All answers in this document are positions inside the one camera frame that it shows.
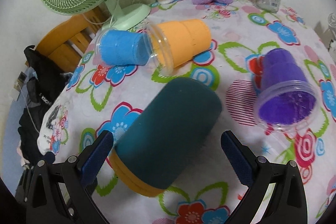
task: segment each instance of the wooden chair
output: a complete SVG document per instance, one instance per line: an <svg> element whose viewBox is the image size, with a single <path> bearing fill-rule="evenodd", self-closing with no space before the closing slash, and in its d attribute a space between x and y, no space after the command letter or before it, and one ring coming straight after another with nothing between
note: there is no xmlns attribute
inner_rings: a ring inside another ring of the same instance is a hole
<svg viewBox="0 0 336 224"><path fill-rule="evenodd" d="M86 12L85 17L95 23L106 20L99 7ZM88 28L90 32L96 34L102 27L102 25L91 24L85 17L83 15L72 16L52 29L36 46L36 50L54 61L64 72L73 72L81 56L68 41L84 53L91 42L91 38L84 30Z"/></svg>

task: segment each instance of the teal container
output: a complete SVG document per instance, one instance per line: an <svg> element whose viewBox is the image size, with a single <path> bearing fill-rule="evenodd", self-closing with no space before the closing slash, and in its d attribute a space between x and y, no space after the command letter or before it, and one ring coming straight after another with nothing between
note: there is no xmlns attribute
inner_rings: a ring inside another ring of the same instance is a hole
<svg viewBox="0 0 336 224"><path fill-rule="evenodd" d="M199 153L221 111L208 86L191 78L172 80L115 146L115 173L137 193L162 193Z"/></svg>

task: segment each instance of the metal bolt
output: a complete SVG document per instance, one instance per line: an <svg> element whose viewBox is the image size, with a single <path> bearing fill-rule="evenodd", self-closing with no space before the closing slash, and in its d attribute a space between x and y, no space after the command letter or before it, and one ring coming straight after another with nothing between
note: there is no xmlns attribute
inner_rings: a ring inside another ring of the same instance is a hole
<svg viewBox="0 0 336 224"><path fill-rule="evenodd" d="M297 166L296 162L293 161L293 160L290 160L290 161L289 161L289 164L290 164L291 166L293 166L293 167L296 167L296 166Z"/></svg>
<svg viewBox="0 0 336 224"><path fill-rule="evenodd" d="M264 164L266 161L267 161L267 160L266 160L266 158L265 158L264 156L260 156L260 157L258 157L258 162Z"/></svg>
<svg viewBox="0 0 336 224"><path fill-rule="evenodd" d="M44 165L44 160L40 160L40 161L37 163L37 165L38 165L39 167L43 166L43 165Z"/></svg>
<svg viewBox="0 0 336 224"><path fill-rule="evenodd" d="M74 216L75 211L71 207L68 209L68 211L69 211L69 213L70 213L71 216Z"/></svg>
<svg viewBox="0 0 336 224"><path fill-rule="evenodd" d="M68 158L68 162L73 163L77 160L76 156L71 156L70 158Z"/></svg>

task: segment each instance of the tablecloth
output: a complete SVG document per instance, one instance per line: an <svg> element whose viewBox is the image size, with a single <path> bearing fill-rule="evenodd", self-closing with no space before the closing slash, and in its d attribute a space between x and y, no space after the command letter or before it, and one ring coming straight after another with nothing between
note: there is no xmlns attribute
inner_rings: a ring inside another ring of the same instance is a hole
<svg viewBox="0 0 336 224"><path fill-rule="evenodd" d="M63 162L80 153L104 129L118 139L167 82L191 77L214 90L223 105L203 148L173 185L156 198L128 189L106 160L93 194L106 218L115 224L223 223L247 189L221 150L222 132L232 130L257 156L264 155L271 162L298 163L308 222L315 223L336 189L336 66L317 34L292 8L281 7L271 14L254 7L250 0L230 5L174 0L151 7L148 19L155 23L202 19L212 34L209 50L178 68L173 76L163 77L149 65L103 67L94 54L94 39L68 86L44 117L40 151L52 151L56 162ZM140 23L131 31L141 32L142 28ZM263 73L260 58L278 47L292 53L319 95L316 118L309 128L295 133L277 133L271 127L264 130L253 117ZM261 219L272 189L271 185L253 223Z"/></svg>

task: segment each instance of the orange cup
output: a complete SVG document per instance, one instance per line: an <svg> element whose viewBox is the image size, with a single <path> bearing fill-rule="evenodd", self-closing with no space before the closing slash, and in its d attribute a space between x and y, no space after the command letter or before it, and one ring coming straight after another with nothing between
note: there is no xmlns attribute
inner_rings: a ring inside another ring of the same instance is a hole
<svg viewBox="0 0 336 224"><path fill-rule="evenodd" d="M158 25L147 24L150 57L162 75L206 51L211 45L211 33L199 19L169 21Z"/></svg>

